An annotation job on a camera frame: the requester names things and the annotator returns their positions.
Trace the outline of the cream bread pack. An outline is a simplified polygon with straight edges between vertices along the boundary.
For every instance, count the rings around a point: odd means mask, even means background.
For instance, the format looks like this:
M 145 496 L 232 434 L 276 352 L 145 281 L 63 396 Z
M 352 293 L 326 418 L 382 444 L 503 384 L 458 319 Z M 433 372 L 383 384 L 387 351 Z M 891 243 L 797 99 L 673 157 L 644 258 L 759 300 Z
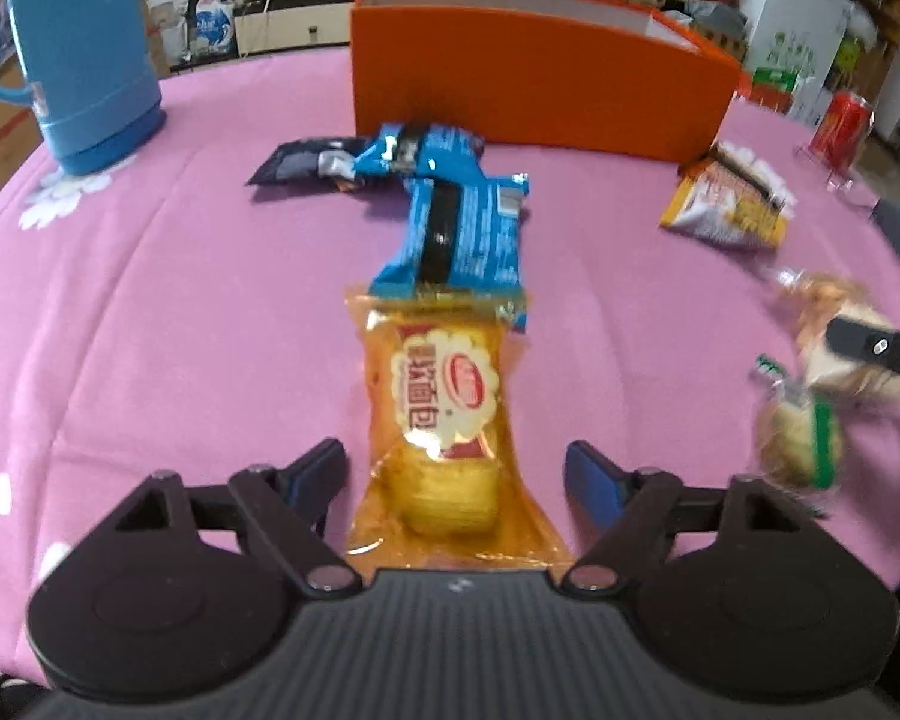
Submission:
M 837 401 L 900 401 L 900 334 L 863 284 L 785 266 L 766 275 L 793 322 L 805 387 Z

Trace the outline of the green striped snack pack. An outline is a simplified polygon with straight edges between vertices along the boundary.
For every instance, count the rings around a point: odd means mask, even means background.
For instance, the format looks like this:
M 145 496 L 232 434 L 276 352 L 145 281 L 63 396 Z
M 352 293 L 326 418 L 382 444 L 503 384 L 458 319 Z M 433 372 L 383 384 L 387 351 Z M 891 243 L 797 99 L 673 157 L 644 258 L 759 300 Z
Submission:
M 759 470 L 795 493 L 831 491 L 845 458 L 844 429 L 831 403 L 769 356 L 756 358 L 754 374 L 767 385 L 754 427 Z

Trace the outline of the yellow soft bread pack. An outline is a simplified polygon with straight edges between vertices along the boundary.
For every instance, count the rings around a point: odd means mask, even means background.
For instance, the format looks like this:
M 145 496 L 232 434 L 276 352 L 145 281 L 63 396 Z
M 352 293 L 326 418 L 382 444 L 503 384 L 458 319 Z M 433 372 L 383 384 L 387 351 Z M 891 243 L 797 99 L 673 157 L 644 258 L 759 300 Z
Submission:
M 347 537 L 382 569 L 559 571 L 572 551 L 520 474 L 505 372 L 514 294 L 352 294 L 370 406 L 368 484 Z

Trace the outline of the orange yellow snack bag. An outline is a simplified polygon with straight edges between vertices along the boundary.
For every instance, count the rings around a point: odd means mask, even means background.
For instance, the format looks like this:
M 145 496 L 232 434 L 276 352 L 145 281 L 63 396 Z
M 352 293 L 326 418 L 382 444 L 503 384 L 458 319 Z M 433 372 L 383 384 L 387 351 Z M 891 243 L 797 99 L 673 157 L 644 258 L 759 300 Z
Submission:
M 749 148 L 718 140 L 681 167 L 660 227 L 722 249 L 775 252 L 797 197 L 774 167 Z

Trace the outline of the blue snack pack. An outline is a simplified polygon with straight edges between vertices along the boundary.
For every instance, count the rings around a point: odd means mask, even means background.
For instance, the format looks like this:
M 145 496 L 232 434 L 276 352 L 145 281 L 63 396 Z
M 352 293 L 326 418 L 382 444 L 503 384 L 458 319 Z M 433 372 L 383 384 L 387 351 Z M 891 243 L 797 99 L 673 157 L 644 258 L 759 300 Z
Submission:
M 385 124 L 354 160 L 361 179 L 391 177 L 409 197 L 400 252 L 370 283 L 380 299 L 466 293 L 497 304 L 517 332 L 526 328 L 521 279 L 525 174 L 482 171 L 484 140 L 464 128 Z

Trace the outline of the dark navy snack pack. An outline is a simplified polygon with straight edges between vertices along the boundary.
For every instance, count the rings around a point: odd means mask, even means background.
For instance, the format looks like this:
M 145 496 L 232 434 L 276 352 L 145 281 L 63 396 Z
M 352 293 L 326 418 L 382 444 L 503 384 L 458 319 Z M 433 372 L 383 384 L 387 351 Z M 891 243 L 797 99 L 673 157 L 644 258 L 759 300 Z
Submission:
M 281 143 L 256 169 L 253 187 L 313 184 L 317 181 L 357 185 L 357 158 L 372 145 L 367 137 L 301 138 Z

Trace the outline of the clear eyeglasses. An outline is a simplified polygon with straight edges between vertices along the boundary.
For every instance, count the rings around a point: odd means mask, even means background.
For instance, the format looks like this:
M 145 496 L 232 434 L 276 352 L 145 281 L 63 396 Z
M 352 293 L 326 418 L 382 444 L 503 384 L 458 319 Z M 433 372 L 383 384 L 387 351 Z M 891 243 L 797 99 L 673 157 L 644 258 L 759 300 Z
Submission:
M 862 190 L 865 188 L 865 182 L 862 177 L 854 171 L 836 171 L 824 158 L 819 154 L 814 154 L 808 145 L 798 146 L 795 149 L 795 156 L 798 161 L 809 164 L 813 167 L 813 171 L 823 179 L 824 188 L 833 199 L 839 200 L 843 205 L 852 208 L 852 210 L 860 211 L 864 215 L 871 215 L 878 206 L 880 199 L 875 195 L 865 197 Z

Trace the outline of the red soda can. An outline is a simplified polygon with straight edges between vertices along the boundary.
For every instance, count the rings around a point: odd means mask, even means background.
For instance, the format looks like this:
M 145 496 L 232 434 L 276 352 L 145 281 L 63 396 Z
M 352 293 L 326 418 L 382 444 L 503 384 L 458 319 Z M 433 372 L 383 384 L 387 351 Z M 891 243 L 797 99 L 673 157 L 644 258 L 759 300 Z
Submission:
M 808 153 L 829 171 L 847 176 L 873 125 L 873 106 L 860 94 L 841 89 L 808 145 Z

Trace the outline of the orange storage box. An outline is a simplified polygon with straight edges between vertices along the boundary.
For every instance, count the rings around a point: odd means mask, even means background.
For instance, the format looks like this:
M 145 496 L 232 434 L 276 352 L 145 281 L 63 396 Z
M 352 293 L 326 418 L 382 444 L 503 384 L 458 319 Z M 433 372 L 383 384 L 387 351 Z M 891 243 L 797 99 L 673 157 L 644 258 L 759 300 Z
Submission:
M 351 67 L 357 132 L 442 124 L 668 163 L 709 149 L 743 75 L 628 0 L 356 0 Z

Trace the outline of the blue thermos jug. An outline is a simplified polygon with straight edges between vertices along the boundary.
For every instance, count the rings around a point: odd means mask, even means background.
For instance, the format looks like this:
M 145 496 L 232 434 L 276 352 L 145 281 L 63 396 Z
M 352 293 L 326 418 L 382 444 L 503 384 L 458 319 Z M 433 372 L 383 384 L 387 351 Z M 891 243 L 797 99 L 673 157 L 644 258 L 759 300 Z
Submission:
M 130 156 L 165 122 L 141 0 L 6 0 L 23 85 L 0 101 L 35 114 L 64 172 Z

